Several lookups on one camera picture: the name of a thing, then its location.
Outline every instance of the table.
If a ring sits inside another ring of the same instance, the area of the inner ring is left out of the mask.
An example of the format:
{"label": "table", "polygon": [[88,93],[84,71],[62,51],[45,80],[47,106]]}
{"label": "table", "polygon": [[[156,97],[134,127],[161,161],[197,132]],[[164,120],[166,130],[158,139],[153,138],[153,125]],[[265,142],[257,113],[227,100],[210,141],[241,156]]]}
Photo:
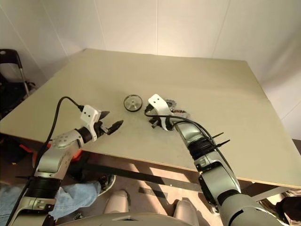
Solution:
{"label": "table", "polygon": [[[271,103],[245,61],[155,56],[86,49],[0,122],[0,132],[45,141],[57,101],[70,96],[79,104],[111,113],[110,126],[124,120],[111,136],[84,150],[196,171],[179,135],[152,129],[143,114],[153,94],[173,99],[191,119],[212,134],[238,179],[301,188],[301,158]],[[123,100],[143,99],[131,113]],[[54,136],[81,126],[80,112],[64,101]]]}

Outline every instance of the jeans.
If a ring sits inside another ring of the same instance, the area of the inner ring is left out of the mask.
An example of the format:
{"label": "jeans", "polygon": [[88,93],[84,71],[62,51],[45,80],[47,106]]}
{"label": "jeans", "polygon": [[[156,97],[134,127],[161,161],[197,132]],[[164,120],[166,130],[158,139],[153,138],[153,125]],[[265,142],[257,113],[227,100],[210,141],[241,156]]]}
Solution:
{"label": "jeans", "polygon": [[[4,226],[14,208],[22,186],[1,186],[0,189],[0,226]],[[66,216],[78,208],[90,206],[98,197],[101,187],[98,181],[86,184],[73,184],[60,187],[56,195],[53,211],[49,212],[54,219]]]}

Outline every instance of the white wall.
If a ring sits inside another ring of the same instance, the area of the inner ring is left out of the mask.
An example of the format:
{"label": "white wall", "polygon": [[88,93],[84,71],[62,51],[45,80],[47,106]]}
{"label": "white wall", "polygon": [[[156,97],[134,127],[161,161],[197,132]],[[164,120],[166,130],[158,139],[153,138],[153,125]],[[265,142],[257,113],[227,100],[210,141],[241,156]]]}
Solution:
{"label": "white wall", "polygon": [[84,48],[246,60],[301,139],[301,0],[0,0],[0,48],[39,85]]}

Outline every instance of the shoe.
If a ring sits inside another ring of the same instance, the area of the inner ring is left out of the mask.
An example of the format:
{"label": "shoe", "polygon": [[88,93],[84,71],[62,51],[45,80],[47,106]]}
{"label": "shoe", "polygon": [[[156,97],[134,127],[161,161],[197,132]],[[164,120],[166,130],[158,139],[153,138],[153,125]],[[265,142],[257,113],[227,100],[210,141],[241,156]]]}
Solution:
{"label": "shoe", "polygon": [[115,181],[116,181],[116,176],[113,174],[105,175],[105,176],[102,176],[101,178],[99,178],[98,182],[100,183],[101,190],[100,190],[100,193],[98,196],[109,191],[110,188],[115,183]]}

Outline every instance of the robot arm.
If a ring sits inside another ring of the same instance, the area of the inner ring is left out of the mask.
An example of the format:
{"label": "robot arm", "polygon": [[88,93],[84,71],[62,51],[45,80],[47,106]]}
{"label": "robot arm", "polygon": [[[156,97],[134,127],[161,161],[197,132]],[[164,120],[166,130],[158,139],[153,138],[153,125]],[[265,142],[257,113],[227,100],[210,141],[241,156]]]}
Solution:
{"label": "robot arm", "polygon": [[74,154],[90,140],[96,141],[103,134],[110,135],[123,123],[118,121],[110,128],[104,127],[100,119],[109,112],[101,112],[86,105],[81,114],[84,126],[57,136],[41,157],[33,177],[29,178],[26,191],[8,226],[54,225],[48,215],[55,206],[55,196]]}
{"label": "robot arm", "polygon": [[145,113],[154,109],[157,114],[150,122],[160,120],[158,124],[163,129],[175,128],[181,135],[199,172],[198,180],[204,196],[218,208],[225,226],[281,225],[250,196],[240,193],[239,183],[218,149],[228,141],[217,145],[203,127],[187,119],[185,111],[175,110],[174,105],[157,94],[149,99],[149,104]]}

